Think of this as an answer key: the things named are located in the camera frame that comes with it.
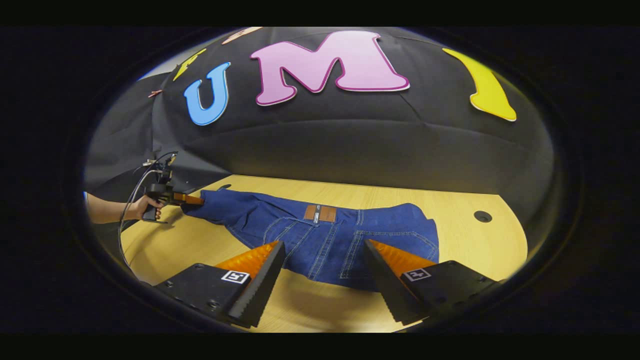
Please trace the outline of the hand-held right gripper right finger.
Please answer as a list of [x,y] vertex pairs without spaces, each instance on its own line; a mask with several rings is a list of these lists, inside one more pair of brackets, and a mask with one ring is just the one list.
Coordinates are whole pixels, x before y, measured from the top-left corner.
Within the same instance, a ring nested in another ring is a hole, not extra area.
[[455,260],[435,263],[367,239],[364,256],[393,319],[404,325],[438,324],[476,309],[501,287]]

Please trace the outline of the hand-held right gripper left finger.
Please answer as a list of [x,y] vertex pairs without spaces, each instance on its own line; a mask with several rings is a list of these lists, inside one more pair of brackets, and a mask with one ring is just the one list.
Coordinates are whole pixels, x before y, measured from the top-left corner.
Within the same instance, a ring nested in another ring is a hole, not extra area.
[[216,265],[195,263],[154,288],[215,321],[257,327],[285,258],[276,240]]

